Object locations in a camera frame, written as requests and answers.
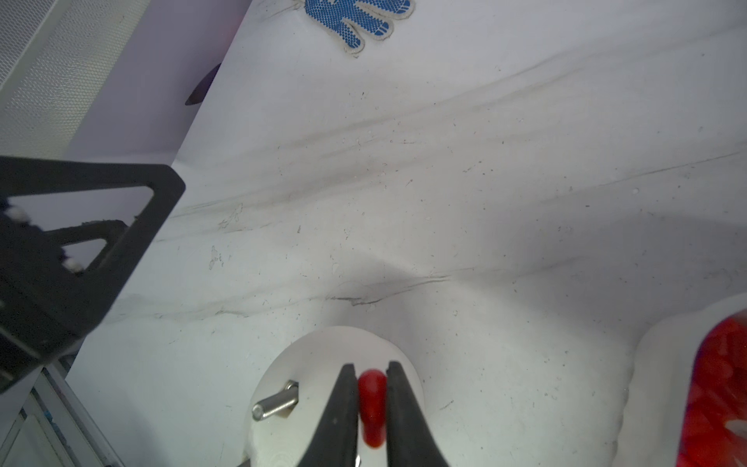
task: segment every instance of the work glove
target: work glove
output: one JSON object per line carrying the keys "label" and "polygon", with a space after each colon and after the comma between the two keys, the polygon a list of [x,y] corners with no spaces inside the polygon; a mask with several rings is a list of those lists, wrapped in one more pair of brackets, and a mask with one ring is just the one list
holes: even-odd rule
{"label": "work glove", "polygon": [[415,9],[415,0],[300,0],[306,14],[316,19],[351,54],[363,50],[360,31],[384,40],[394,29],[393,19],[405,19]]}

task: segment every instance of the red object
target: red object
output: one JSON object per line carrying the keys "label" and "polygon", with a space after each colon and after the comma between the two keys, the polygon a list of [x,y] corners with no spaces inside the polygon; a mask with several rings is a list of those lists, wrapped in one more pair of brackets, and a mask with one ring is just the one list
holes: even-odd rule
{"label": "red object", "polygon": [[716,327],[708,333],[708,337],[736,333],[737,331],[744,332],[743,326],[737,323],[737,320],[734,318],[726,318],[724,321],[718,323]]}
{"label": "red object", "polygon": [[677,465],[676,467],[700,467],[698,464],[694,463],[688,456],[680,453],[677,456]]}
{"label": "red object", "polygon": [[694,436],[682,444],[687,456],[701,467],[722,467],[734,458],[734,447],[723,432]]}
{"label": "red object", "polygon": [[706,353],[695,360],[692,378],[703,388],[715,388],[734,376],[734,367],[726,359]]}
{"label": "red object", "polygon": [[702,353],[715,353],[719,356],[727,356],[729,354],[729,341],[739,335],[739,333],[732,333],[730,335],[723,334],[715,337],[709,336],[701,344],[700,351]]}
{"label": "red object", "polygon": [[703,388],[698,386],[697,383],[690,384],[690,392],[687,395],[687,405],[696,402],[698,399],[703,397]]}
{"label": "red object", "polygon": [[744,464],[747,440],[726,429],[732,420],[747,420],[747,327],[728,318],[695,358],[676,467]]}
{"label": "red object", "polygon": [[729,361],[735,368],[747,369],[747,334],[731,333],[726,336],[729,347]]}
{"label": "red object", "polygon": [[682,439],[704,435],[711,431],[713,431],[713,425],[710,424],[703,411],[698,407],[689,407],[685,412],[685,421],[682,425]]}
{"label": "red object", "polygon": [[378,448],[386,441],[386,375],[366,370],[358,378],[359,412],[363,423],[363,441]]}

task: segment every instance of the metal screw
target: metal screw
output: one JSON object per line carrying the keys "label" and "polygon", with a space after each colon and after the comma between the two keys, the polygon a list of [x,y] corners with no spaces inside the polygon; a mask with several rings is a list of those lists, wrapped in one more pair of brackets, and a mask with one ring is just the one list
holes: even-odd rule
{"label": "metal screw", "polygon": [[289,380],[281,392],[260,400],[252,407],[255,421],[265,420],[281,410],[291,409],[298,403],[298,382]]}

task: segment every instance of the perforated panel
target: perforated panel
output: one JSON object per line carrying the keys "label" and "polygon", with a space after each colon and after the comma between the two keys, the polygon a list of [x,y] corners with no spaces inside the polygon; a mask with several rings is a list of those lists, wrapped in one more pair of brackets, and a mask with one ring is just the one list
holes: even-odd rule
{"label": "perforated panel", "polygon": [[55,0],[0,1],[0,85],[54,3]]}
{"label": "perforated panel", "polygon": [[[0,1],[3,8],[7,1]],[[14,15],[23,14],[23,2],[10,0],[18,8]],[[0,154],[62,156],[148,3],[69,1],[22,76],[14,75],[10,89],[6,85],[0,92]],[[0,34],[5,42],[12,32],[5,28]]]}

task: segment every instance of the red cylinder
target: red cylinder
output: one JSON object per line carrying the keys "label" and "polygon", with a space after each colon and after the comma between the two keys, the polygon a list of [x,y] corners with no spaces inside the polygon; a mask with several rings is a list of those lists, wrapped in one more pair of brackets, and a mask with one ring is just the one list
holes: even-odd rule
{"label": "red cylinder", "polygon": [[386,375],[366,370],[358,378],[359,413],[363,424],[363,441],[378,448],[386,441]]}

